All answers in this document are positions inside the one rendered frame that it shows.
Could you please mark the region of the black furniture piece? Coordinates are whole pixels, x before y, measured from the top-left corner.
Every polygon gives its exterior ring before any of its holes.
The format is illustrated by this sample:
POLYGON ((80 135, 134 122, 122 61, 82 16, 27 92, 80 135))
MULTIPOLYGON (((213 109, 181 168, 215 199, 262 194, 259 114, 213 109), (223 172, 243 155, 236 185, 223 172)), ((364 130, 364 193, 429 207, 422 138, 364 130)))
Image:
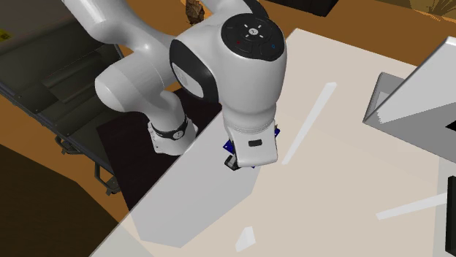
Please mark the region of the black furniture piece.
POLYGON ((326 17, 339 0, 267 0, 285 7, 326 17))

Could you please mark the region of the grey open box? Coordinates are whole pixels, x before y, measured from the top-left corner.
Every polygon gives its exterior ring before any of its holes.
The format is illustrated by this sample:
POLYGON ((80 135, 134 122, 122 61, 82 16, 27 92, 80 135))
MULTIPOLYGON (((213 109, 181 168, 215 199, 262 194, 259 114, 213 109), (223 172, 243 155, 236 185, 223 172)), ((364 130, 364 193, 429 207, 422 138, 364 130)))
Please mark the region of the grey open box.
POLYGON ((381 72, 362 122, 456 163, 456 37, 405 79, 381 72))

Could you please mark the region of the dark robot stand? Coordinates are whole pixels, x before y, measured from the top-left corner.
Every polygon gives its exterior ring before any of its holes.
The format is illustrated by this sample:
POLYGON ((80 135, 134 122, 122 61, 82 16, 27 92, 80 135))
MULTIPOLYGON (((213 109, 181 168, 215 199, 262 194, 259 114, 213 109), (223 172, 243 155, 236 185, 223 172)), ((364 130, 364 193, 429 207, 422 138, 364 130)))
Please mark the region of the dark robot stand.
POLYGON ((120 112, 97 132, 129 210, 178 159, 155 152, 141 112, 120 112))

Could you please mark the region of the brown lumpy object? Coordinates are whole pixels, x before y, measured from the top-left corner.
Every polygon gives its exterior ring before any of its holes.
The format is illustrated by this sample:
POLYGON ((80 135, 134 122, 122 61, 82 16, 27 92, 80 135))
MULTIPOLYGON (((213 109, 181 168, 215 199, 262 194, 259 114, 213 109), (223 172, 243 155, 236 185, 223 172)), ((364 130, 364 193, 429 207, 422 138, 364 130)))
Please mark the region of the brown lumpy object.
POLYGON ((199 0, 186 0, 186 16, 191 26, 204 20, 205 11, 199 0))

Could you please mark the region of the dark grey metal cart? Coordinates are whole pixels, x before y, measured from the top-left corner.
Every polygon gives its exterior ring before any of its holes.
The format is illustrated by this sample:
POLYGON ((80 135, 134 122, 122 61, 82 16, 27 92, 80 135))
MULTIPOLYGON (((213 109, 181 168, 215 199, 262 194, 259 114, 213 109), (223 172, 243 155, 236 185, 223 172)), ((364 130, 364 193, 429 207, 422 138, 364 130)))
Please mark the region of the dark grey metal cart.
POLYGON ((94 81, 121 58, 61 0, 0 0, 0 94, 52 131, 62 153, 90 158, 96 178, 113 170, 97 129, 121 113, 101 102, 94 81))

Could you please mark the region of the black upright slab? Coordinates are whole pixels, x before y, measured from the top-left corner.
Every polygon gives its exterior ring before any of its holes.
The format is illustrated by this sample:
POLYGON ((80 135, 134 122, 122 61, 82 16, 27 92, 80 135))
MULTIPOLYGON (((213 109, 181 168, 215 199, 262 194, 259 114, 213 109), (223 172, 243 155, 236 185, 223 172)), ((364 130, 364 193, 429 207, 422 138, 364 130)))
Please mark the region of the black upright slab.
POLYGON ((456 257, 456 176, 448 177, 445 251, 456 257))

